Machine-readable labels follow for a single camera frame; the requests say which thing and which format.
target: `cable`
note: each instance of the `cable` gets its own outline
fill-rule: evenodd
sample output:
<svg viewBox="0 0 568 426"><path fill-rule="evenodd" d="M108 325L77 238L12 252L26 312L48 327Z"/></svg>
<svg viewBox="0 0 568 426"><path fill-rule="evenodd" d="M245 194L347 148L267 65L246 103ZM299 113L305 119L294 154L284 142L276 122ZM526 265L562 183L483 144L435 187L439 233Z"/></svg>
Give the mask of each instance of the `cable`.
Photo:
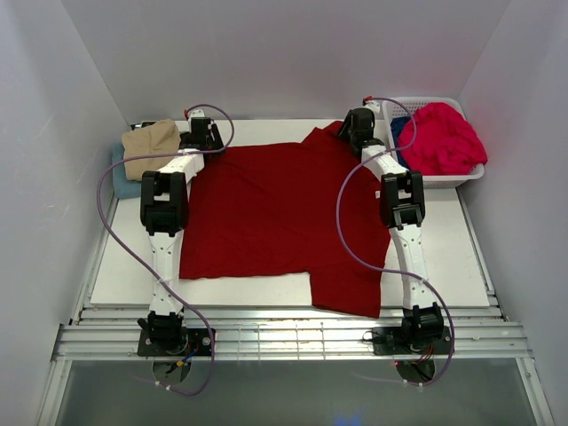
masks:
<svg viewBox="0 0 568 426"><path fill-rule="evenodd" d="M181 360L182 364L185 364L185 363L187 362L187 360L190 359L190 358L191 358L193 355L195 355L196 353L197 353L197 351L196 351L196 350L193 350L192 353L190 353L189 355L187 355L185 358L183 358L183 359Z"/></svg>
<svg viewBox="0 0 568 426"><path fill-rule="evenodd" d="M422 355L416 364L421 364L422 362L426 362L432 358L432 354L434 353L434 343L430 345L428 349L428 353Z"/></svg>
<svg viewBox="0 0 568 426"><path fill-rule="evenodd" d="M201 314L201 312L199 312L197 310L197 308L190 305L180 295L178 295L178 293L176 293L174 290L172 290L170 288L170 286L168 286L168 283L163 280L163 278L160 276L160 274L150 264L145 262L144 259L142 259L142 257L137 255L130 247L128 247L126 245L126 243L123 240L121 240L121 238L113 231L113 228L108 223L107 217L105 216L105 212L103 210L102 200L101 200L101 192L102 192L103 183L105 182L105 178L113 171L114 168L120 166L121 164L124 164L125 162L133 162L135 160L142 160L142 159L145 159L145 158L180 157L180 156L183 156L183 155L218 154L218 153L223 152L233 142L233 138L234 138L233 120L231 120L231 117L229 117L229 115L225 111L223 111L221 108L218 108L218 107L213 106L211 104L197 104L197 105L194 105L194 106L188 108L188 111L193 110L195 108L199 108L199 107L208 107L208 108L215 109L216 111L221 113L227 119L229 124L231 125L231 137L229 138L228 142L223 147L221 147L219 149L208 150L208 151L195 150L195 151L191 151L190 153L148 154L148 155L138 155L136 157L125 158L125 159L120 160L119 162L113 164L108 169L106 169L105 172L100 177L99 183L97 184L97 211L99 212L99 217L100 217L101 222L103 223L103 226L108 231L110 236L113 237L114 240L118 243L118 245L120 245L124 250L126 250L126 252L129 255L134 257L142 266L144 266L158 280L158 282L160 284L162 284L162 286L166 289L166 291L168 293L171 294L171 296L174 299L176 299L184 307L186 307L191 312L193 312L195 315L197 315L201 319L201 321L203 321L203 324L205 325L205 328L207 329L207 333L209 335L209 340L211 341L211 362L210 362L209 372L207 374L207 377L205 378L205 381L201 384L201 386L199 388L197 388L197 390L188 391L188 390L175 389L173 387L169 388L169 389L172 389L173 391L184 394L188 397L192 397L192 396L198 395L199 393L203 392L203 390L209 384L209 381L211 379L211 375L213 374L213 369L214 369L214 366L215 366L215 336L213 335L213 330L211 329L211 325L209 324L207 319Z"/></svg>
<svg viewBox="0 0 568 426"><path fill-rule="evenodd" d="M422 369L420 367L418 367L416 364L411 364L411 366L413 367L414 370L416 370L416 373L418 373L418 375L425 381L425 382L430 382L432 380L432 378L427 375L426 373L424 373L422 371Z"/></svg>
<svg viewBox="0 0 568 426"><path fill-rule="evenodd" d="M414 144L414 142L416 140L416 135L418 133L418 126L416 125L416 120L414 119L413 115L410 113L408 108L406 108L406 106L404 106L402 103L398 102L395 99L381 98L381 97L368 97L365 100L366 101L369 101L369 100L384 100L384 101L392 102L393 104L398 105L399 107L404 109L405 112L410 116L410 120L412 121L413 128L414 128L414 132L413 132L413 135L412 135L412 139L410 140L410 143L408 145L401 146L401 147L398 147L398 148L387 149L385 151L382 151L381 153L372 155L369 158L367 158L366 160L364 160L363 162L360 162L357 166L355 166L349 172L349 174L347 175L347 177L345 178L345 180L343 181L343 183L341 185L341 189L339 190L339 194L337 195L337 203L335 204L335 226L337 227L337 233L339 234L339 239L341 240L343 247L345 248L345 250L347 250L347 253L349 253L349 255L353 259L355 259L357 262L366 266L369 269L372 269L373 271L387 272L387 273L398 273L400 275L407 275L409 277L415 278L415 279L421 281L422 284L424 284L434 294L434 296L439 300L440 304L442 305L442 308L444 309L444 312L446 312L447 321L450 325L450 334L451 334L451 336L450 336L450 353L448 354L447 359L446 359L446 363L444 364L444 366L442 367L440 372L437 375L435 375L434 377L432 377L432 380L424 383L425 386L431 385L431 384L434 384L435 382L437 382L440 379L440 377L442 377L446 373L447 369L450 367L450 363L452 362L452 356L454 355L455 327L454 327L454 321L452 320L452 315L450 314L450 310L448 309L446 302L444 302L444 299L437 292L437 290L434 288L434 286L432 286L428 281L426 281L423 277L421 277L420 275L418 275L416 273L412 273L412 272L409 272L409 271L400 271L400 270L396 270L396 269L380 268L378 266L375 266L373 264L369 264L368 262L365 262L363 259L361 259L359 256L357 256L353 252L353 250L351 250L351 248L347 244L347 241L345 240L345 237L343 236L343 231L342 231L342 228L341 228L341 215L340 215L341 199L343 198L343 192L345 191L345 187L349 183L351 177L357 172L357 170L359 170L360 168L362 168L363 166L365 166L367 163L371 162L375 158L378 158L381 155L385 155L385 154L392 153L392 152L395 152L395 151L402 151L404 149L409 148L410 146L412 146ZM400 381L395 381L395 380L391 380L391 379L381 379L381 378L368 377L368 376L365 376L365 375L358 375L358 374L355 374L355 375L357 377L361 378L361 379L369 380L369 381L372 381L372 382L400 383ZM412 382L410 382L410 383L414 386L421 386L422 385L421 383L412 383Z"/></svg>

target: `beige cloth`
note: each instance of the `beige cloth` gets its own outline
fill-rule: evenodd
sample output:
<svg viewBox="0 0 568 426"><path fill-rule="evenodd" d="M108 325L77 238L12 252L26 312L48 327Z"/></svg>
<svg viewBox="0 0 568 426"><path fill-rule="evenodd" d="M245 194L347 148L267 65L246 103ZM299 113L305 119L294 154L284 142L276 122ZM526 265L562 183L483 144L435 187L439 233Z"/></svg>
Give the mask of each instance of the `beige cloth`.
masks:
<svg viewBox="0 0 568 426"><path fill-rule="evenodd" d="M179 149L179 130L172 120L160 120L142 129L127 131L122 134L124 158L146 154L170 154ZM174 157L145 158L125 162L126 178L142 180L142 174L147 171L157 171L168 164Z"/></svg>

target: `metal base plate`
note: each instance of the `metal base plate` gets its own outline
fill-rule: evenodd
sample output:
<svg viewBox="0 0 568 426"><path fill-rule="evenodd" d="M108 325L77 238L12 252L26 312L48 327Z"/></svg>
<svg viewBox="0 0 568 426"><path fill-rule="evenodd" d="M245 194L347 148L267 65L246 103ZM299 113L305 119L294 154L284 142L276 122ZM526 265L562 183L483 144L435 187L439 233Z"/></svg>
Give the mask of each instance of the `metal base plate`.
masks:
<svg viewBox="0 0 568 426"><path fill-rule="evenodd" d="M400 336L402 334L401 327L375 327L372 330L373 337L392 335L394 341L400 341ZM442 338L434 341L434 351L433 355L447 355L450 353L451 339L450 330L448 327L444 327L442 332ZM407 345L404 344L387 344L387 343L373 343L373 353L375 355L408 355L416 354L420 356L419 352L412 352Z"/></svg>
<svg viewBox="0 0 568 426"><path fill-rule="evenodd" d="M206 328L187 328L187 337L191 345L191 351L197 349L197 352L193 357L210 357L211 356L211 344L205 344L204 339L209 340L209 333ZM216 331L213 328L213 335L216 335ZM138 351L137 355L139 357L183 357L185 351L180 354L168 353L160 346L155 343L150 342L148 338L148 333L144 330L140 331L140 338L138 340Z"/></svg>

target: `aluminum frame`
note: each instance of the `aluminum frame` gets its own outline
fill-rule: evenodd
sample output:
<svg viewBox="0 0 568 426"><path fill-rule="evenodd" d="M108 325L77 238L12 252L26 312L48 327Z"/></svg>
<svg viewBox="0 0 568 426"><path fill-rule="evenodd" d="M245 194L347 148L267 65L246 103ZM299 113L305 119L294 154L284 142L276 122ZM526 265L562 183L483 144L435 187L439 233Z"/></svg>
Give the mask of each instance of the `aluminum frame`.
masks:
<svg viewBox="0 0 568 426"><path fill-rule="evenodd" d="M467 206L460 191L457 193L490 305L450 308L456 331L454 356L457 359L516 359L537 424L553 425L523 327L520 323L508 322L501 312ZM107 212L111 220L117 204L113 197ZM136 320L147 315L147 306L100 308L90 302L107 238L103 230L70 321L73 325L62 327L59 332L38 425L56 422L73 361L140 360L136 356L139 337ZM211 306L201 312L217 330L216 360L239 362L394 359L392 356L375 356L371 345L361 339L371 327L397 326L402 317L400 307L382 308L379 319L298 308ZM185 318L185 324L202 327L201 321L193 316ZM197 362L208 362L208 359Z"/></svg>

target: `white wall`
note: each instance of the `white wall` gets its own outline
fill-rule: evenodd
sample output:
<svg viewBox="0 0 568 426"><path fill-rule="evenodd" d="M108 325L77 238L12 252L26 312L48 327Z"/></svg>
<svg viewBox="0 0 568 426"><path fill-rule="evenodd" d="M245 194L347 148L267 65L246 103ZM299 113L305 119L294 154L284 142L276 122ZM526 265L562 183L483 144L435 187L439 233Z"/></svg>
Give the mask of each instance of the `white wall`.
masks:
<svg viewBox="0 0 568 426"><path fill-rule="evenodd" d="M465 196L504 311L568 424L568 3L512 0L461 104L489 155Z"/></svg>
<svg viewBox="0 0 568 426"><path fill-rule="evenodd" d="M62 0L129 122L210 102L340 117L367 94L457 96L509 0Z"/></svg>
<svg viewBox="0 0 568 426"><path fill-rule="evenodd" d="M126 123L59 0L0 0L0 58L0 423L30 425Z"/></svg>

